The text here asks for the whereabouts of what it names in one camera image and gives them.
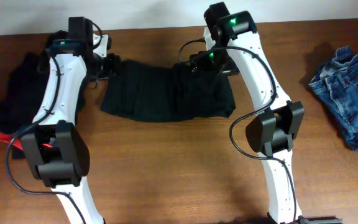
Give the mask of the black trousers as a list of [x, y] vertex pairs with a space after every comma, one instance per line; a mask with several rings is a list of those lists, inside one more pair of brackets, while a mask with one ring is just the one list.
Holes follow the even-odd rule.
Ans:
[[196, 72], [177, 63], [156, 67], [134, 60], [121, 63], [109, 79], [101, 111], [142, 122], [176, 122], [193, 118], [228, 118], [236, 108], [225, 75]]

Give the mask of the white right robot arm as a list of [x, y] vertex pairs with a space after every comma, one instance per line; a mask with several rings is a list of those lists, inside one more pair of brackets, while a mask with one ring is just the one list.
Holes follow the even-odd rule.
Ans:
[[277, 81], [264, 54], [260, 35], [251, 14], [231, 14], [224, 2], [204, 12], [206, 50], [189, 62], [204, 60], [213, 67], [232, 60], [251, 96], [253, 118], [246, 138], [254, 155], [262, 162], [268, 187], [268, 218], [272, 223], [299, 223], [302, 212], [296, 199], [292, 177], [293, 142], [304, 115], [301, 102], [293, 102]]

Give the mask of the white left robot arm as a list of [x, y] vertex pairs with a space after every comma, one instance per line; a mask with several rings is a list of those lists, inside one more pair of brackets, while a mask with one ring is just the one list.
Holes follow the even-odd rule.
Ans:
[[47, 47], [49, 76], [32, 124], [19, 134], [30, 171], [55, 195], [70, 223], [104, 223], [88, 185], [90, 152], [76, 129], [80, 95], [107, 72], [111, 38], [85, 17], [70, 17], [68, 32]]

